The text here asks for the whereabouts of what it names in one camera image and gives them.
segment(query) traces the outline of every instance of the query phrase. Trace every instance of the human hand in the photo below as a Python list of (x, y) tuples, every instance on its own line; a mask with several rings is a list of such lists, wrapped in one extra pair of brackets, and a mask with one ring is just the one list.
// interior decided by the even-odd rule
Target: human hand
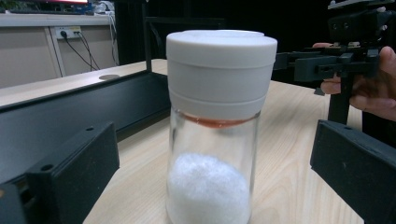
[[(314, 48), (329, 47), (328, 43), (317, 43)], [(324, 79), (320, 85), (323, 92), (341, 92), (341, 78)], [(396, 54), (390, 47), (379, 53), (379, 70), (376, 77), (355, 76), (349, 103), (362, 111), (383, 119), (396, 121)]]

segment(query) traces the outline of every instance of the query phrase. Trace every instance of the round hole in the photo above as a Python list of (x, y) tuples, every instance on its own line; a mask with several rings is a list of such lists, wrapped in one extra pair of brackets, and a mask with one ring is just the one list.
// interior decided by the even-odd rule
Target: round hole
[(114, 79), (114, 78), (117, 78), (117, 77), (120, 77), (120, 76), (119, 75), (104, 75), (104, 76), (99, 77), (99, 79), (110, 80), (110, 79)]
[(41, 171), (48, 171), (48, 170), (52, 169), (52, 167), (53, 167), (53, 165), (51, 165), (51, 164), (45, 165), (45, 166), (41, 167)]

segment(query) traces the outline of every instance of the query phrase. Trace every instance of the glass jar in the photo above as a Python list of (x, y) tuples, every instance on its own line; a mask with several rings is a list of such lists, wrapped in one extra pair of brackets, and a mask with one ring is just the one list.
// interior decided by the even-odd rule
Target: glass jar
[(248, 31), (167, 37), (173, 224), (247, 224), (257, 132), (276, 41)]

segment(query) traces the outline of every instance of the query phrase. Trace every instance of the keyboard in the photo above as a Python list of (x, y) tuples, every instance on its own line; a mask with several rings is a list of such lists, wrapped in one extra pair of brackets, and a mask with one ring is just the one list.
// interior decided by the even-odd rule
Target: keyboard
[(73, 12), (73, 11), (48, 11), (48, 10), (32, 10), (32, 9), (10, 9), (9, 12), (15, 14), (81, 15), (81, 13)]

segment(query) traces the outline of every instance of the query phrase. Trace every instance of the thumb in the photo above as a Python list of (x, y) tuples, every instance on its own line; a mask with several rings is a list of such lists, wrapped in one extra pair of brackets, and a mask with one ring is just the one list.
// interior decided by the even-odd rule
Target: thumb
[(379, 69), (396, 76), (396, 54), (391, 47), (384, 47), (379, 52)]

